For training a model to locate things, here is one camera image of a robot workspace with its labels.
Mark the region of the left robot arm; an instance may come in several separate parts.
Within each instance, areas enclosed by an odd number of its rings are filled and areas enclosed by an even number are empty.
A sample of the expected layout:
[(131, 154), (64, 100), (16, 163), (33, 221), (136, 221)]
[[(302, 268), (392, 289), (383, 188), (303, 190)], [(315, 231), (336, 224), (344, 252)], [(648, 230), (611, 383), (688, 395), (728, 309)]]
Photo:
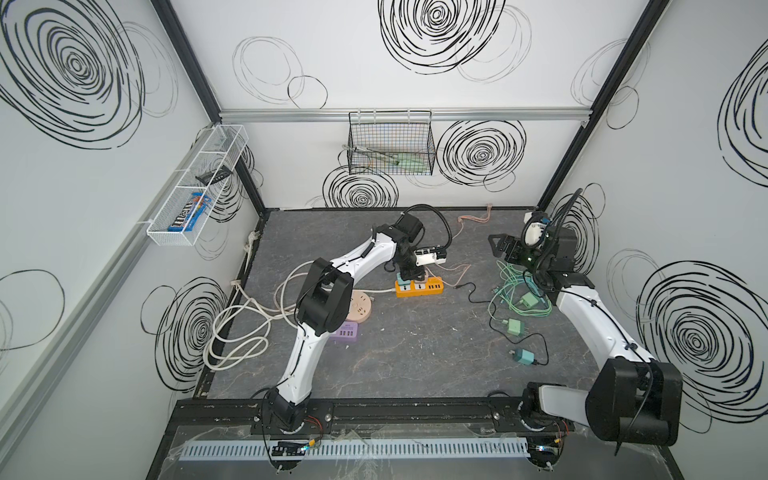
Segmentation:
[(347, 254), (312, 262), (297, 298), (298, 331), (285, 371), (265, 395), (281, 429), (302, 426), (323, 349), (349, 314), (355, 282), (387, 262), (401, 268), (402, 278), (422, 275), (414, 246), (424, 230), (417, 217), (402, 213), (395, 223), (374, 227), (370, 238)]

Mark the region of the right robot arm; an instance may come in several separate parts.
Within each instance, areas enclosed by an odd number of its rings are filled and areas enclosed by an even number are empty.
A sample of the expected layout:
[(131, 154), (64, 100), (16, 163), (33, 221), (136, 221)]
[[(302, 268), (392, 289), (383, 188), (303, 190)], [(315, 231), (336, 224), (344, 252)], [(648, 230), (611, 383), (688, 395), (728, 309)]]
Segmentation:
[(637, 343), (608, 311), (588, 276), (576, 269), (576, 236), (564, 228), (527, 243), (507, 234), (488, 238), (492, 254), (523, 267), (589, 347), (600, 372), (588, 390), (531, 382), (521, 415), (569, 420), (601, 440), (671, 446), (679, 432), (683, 380)]

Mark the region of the round pink power strip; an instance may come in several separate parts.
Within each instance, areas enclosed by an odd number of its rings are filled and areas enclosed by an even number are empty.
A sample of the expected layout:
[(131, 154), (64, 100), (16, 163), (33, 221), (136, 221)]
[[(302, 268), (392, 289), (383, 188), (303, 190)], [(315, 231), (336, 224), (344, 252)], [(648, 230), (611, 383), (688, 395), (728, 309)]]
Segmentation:
[(370, 318), (372, 308), (373, 301), (367, 293), (360, 290), (353, 290), (346, 320), (355, 323), (365, 322)]

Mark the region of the teal charger with white cable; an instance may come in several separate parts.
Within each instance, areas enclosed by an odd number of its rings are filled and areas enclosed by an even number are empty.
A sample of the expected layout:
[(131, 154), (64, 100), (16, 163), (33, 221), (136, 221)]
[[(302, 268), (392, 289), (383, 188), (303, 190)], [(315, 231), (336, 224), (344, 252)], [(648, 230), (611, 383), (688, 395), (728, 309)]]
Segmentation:
[(413, 287), (413, 281), (405, 279), (400, 273), (397, 274), (396, 282), (401, 290), (410, 290)]

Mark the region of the orange power strip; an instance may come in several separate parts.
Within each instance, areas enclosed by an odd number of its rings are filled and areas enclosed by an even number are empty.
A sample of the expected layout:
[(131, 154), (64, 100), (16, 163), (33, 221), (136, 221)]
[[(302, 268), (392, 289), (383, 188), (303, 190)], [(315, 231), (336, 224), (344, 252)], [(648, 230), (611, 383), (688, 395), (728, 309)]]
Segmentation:
[(395, 295), (397, 298), (414, 298), (422, 296), (440, 295), (444, 292), (445, 284), (441, 277), (429, 277), (425, 283), (415, 283), (410, 290), (401, 290), (395, 283)]

